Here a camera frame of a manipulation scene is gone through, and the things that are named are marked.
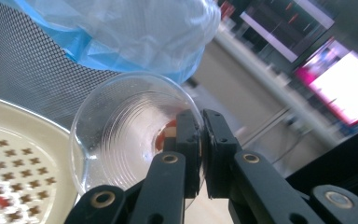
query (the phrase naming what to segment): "computer monitor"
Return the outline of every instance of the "computer monitor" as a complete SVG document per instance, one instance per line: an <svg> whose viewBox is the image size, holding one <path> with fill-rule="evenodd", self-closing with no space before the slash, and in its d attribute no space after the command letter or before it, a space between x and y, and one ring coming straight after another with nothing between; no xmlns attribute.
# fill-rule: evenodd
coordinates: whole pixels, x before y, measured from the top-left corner
<svg viewBox="0 0 358 224"><path fill-rule="evenodd" d="M344 123L358 123L358 53L330 38L295 75Z"/></svg>

